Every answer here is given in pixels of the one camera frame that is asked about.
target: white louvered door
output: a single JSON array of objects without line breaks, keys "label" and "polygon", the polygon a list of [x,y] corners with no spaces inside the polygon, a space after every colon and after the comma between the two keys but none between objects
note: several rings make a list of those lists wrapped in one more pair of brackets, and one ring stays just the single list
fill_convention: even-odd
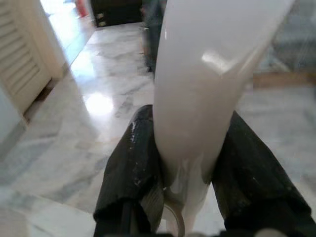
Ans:
[{"label": "white louvered door", "polygon": [[0,0],[0,83],[23,113],[50,76],[18,15],[11,0]]}]

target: white plastic object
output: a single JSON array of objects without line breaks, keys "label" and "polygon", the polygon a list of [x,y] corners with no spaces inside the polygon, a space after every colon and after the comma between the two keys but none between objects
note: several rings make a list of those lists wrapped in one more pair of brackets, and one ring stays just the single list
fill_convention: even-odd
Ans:
[{"label": "white plastic object", "polygon": [[245,83],[294,0],[169,0],[158,49],[154,130],[186,229],[202,206]]}]

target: orange object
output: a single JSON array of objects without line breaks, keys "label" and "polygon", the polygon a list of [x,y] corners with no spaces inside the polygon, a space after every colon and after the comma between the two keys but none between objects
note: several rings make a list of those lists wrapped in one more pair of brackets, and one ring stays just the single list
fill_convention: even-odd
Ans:
[{"label": "orange object", "polygon": [[75,4],[76,4],[76,8],[79,12],[80,17],[85,17],[88,15],[88,13],[84,7],[83,0],[76,0]]}]

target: doorway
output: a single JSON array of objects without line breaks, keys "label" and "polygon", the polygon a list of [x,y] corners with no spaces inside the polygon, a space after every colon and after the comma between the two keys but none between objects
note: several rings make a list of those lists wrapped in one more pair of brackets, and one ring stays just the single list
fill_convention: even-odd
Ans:
[{"label": "doorway", "polygon": [[75,0],[40,0],[62,47],[68,65],[71,65],[94,32],[91,17],[81,17]]}]

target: wall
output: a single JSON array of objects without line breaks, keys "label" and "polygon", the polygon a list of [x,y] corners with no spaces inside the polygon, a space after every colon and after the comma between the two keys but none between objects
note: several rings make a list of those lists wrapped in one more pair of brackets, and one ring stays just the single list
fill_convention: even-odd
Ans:
[{"label": "wall", "polygon": [[20,121],[21,117],[17,110],[0,87],[0,144]]}]

